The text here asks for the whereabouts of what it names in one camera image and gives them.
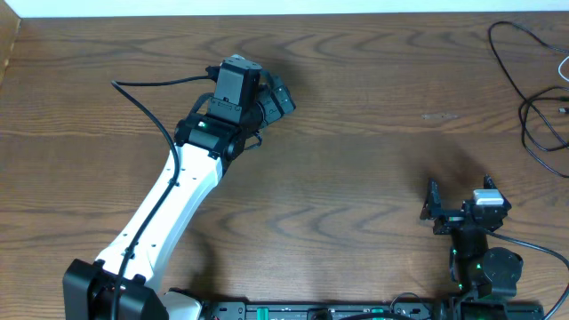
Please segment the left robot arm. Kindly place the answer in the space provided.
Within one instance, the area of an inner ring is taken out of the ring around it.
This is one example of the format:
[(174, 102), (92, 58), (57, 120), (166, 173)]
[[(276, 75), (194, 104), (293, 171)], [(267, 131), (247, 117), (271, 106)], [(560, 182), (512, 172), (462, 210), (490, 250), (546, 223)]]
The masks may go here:
[(186, 293), (158, 292), (196, 209), (230, 164), (263, 128), (296, 106), (283, 80), (260, 64), (232, 55), (207, 68), (215, 83), (168, 133), (169, 156), (156, 183), (118, 236), (94, 262), (75, 259), (64, 277), (67, 319), (198, 319), (203, 305)]

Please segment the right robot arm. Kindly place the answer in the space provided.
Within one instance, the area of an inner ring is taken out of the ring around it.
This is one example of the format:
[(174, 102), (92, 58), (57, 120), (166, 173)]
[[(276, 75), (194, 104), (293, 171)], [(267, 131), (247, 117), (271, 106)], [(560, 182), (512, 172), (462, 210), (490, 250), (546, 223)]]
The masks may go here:
[(434, 319), (506, 319), (508, 299), (517, 294), (523, 259), (503, 247), (490, 247), (487, 237), (503, 225), (511, 209), (490, 176), (475, 189), (459, 209), (445, 209), (439, 187), (428, 180), (421, 220), (434, 222), (433, 233), (449, 236), (451, 280), (459, 286), (457, 294), (438, 300)]

